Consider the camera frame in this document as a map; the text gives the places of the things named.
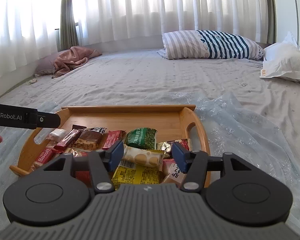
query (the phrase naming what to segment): striped pillow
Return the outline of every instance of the striped pillow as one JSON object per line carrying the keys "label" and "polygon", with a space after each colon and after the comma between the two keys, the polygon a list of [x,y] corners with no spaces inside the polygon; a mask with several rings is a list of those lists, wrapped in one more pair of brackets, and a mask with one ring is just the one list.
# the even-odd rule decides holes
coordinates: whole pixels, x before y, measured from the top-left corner
{"label": "striped pillow", "polygon": [[245,37],[217,31],[177,31],[162,35],[164,49],[158,53],[167,59],[248,58],[261,60],[263,49]]}

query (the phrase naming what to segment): silver screw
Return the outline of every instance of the silver screw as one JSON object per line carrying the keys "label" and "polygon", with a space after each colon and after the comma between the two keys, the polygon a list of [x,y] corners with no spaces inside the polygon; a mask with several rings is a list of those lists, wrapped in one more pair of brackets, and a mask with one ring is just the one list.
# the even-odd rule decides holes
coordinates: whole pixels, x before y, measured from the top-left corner
{"label": "silver screw", "polygon": [[108,190],[111,189],[112,185],[109,182],[100,182],[97,184],[98,190]]}
{"label": "silver screw", "polygon": [[186,182],[185,184],[183,184],[183,187],[188,190],[195,190],[199,188],[199,184],[196,182]]}

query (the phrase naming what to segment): pink cloth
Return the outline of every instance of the pink cloth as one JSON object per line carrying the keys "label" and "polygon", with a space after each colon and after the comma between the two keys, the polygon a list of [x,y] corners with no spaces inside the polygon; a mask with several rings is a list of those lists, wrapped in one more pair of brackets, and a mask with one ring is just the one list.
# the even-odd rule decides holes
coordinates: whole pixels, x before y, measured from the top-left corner
{"label": "pink cloth", "polygon": [[69,50],[61,53],[53,62],[55,71],[52,78],[60,77],[69,73],[88,62],[90,58],[98,57],[101,53],[80,46],[73,46]]}

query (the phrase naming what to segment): gray-green drape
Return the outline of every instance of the gray-green drape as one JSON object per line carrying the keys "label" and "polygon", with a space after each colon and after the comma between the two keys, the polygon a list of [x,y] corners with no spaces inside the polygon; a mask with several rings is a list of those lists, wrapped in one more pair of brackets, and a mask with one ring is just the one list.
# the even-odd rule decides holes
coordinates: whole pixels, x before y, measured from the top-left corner
{"label": "gray-green drape", "polygon": [[274,0],[268,0],[268,22],[269,25],[267,43],[273,44],[276,42]]}
{"label": "gray-green drape", "polygon": [[61,0],[60,50],[78,46],[78,36],[72,11],[72,0]]}

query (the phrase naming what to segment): wooden tray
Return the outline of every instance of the wooden tray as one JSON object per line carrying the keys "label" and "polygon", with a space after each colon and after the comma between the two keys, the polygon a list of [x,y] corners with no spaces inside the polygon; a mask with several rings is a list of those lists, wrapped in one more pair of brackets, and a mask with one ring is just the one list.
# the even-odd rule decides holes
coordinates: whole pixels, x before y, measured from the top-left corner
{"label": "wooden tray", "polygon": [[[147,106],[66,106],[56,114],[60,116],[59,128],[70,131],[73,124],[87,127],[106,127],[107,130],[126,130],[139,128],[155,128],[157,142],[189,138],[190,130],[197,128],[201,150],[210,155],[209,143],[203,125],[193,112],[195,105],[147,105]],[[18,166],[10,169],[19,176],[29,174],[31,164],[46,147],[50,140],[36,144],[34,138],[42,128],[37,128],[23,146]],[[103,136],[103,146],[107,133]],[[210,173],[206,185],[210,183]]]}

